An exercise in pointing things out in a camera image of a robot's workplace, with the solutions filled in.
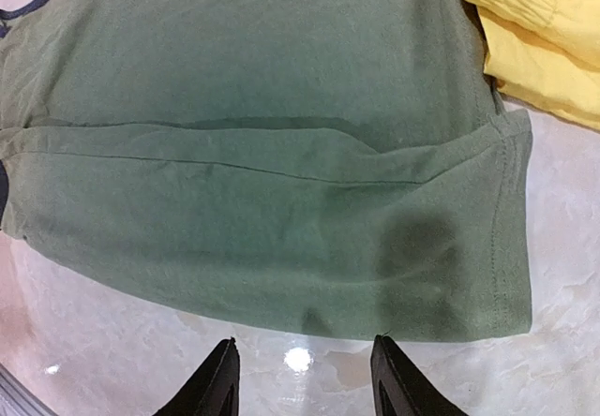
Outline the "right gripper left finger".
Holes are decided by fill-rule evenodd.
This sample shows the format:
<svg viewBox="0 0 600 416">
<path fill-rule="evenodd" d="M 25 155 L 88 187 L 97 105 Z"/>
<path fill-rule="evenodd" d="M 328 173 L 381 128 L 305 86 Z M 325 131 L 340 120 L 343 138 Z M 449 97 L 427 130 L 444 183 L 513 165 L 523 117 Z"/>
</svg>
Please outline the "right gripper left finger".
<svg viewBox="0 0 600 416">
<path fill-rule="evenodd" d="M 239 384 L 235 339 L 222 339 L 155 416 L 238 416 Z"/>
</svg>

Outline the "yellow shorts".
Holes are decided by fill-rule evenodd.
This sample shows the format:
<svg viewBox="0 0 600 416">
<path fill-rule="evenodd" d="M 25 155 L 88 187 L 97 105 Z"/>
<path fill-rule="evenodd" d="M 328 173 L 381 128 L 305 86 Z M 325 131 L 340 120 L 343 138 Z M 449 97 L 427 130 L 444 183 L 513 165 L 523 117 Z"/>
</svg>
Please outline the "yellow shorts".
<svg viewBox="0 0 600 416">
<path fill-rule="evenodd" d="M 465 0 L 487 40 L 485 72 L 501 93 L 599 127 L 599 0 Z"/>
</svg>

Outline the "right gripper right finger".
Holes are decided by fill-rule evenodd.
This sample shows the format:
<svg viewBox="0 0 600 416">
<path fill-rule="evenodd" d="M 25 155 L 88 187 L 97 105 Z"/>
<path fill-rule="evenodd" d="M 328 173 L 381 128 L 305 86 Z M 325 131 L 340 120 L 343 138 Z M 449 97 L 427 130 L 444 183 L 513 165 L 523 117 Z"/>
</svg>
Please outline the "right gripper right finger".
<svg viewBox="0 0 600 416">
<path fill-rule="evenodd" d="M 388 335 L 375 337 L 370 369 L 377 416 L 466 416 Z"/>
</svg>

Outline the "olive green garment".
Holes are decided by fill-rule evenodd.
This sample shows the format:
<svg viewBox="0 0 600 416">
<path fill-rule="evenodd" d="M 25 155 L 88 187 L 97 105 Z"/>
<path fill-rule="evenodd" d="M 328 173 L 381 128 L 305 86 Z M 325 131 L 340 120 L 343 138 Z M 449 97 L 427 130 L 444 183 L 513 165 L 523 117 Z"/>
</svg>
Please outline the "olive green garment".
<svg viewBox="0 0 600 416">
<path fill-rule="evenodd" d="M 532 325 L 528 115 L 462 0 L 33 0 L 1 14 L 1 228 L 271 330 Z"/>
</svg>

